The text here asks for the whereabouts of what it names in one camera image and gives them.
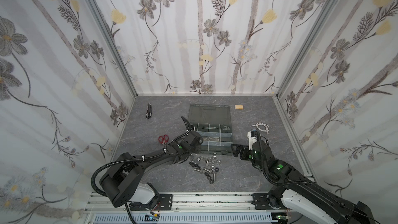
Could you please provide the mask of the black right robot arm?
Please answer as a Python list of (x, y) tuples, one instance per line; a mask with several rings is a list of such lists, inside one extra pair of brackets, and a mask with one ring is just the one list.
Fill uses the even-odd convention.
[(275, 158), (264, 142), (231, 146), (233, 155), (250, 161), (272, 184), (265, 195), (256, 195), (257, 208), (291, 209), (319, 224), (375, 224), (371, 209), (362, 202), (345, 200), (306, 178), (292, 165)]

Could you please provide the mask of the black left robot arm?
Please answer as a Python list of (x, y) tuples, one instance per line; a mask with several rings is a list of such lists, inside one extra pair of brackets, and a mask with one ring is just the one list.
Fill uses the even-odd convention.
[(162, 165), (187, 161), (203, 141), (203, 137), (192, 130), (167, 144), (162, 150), (142, 156), (132, 156), (126, 152), (116, 161), (98, 168), (91, 177), (91, 187), (99, 195), (108, 197), (114, 207), (128, 203), (135, 194), (140, 194), (140, 190), (144, 191), (144, 198), (137, 199), (136, 202), (148, 204), (156, 193), (150, 185), (140, 186), (144, 174)]

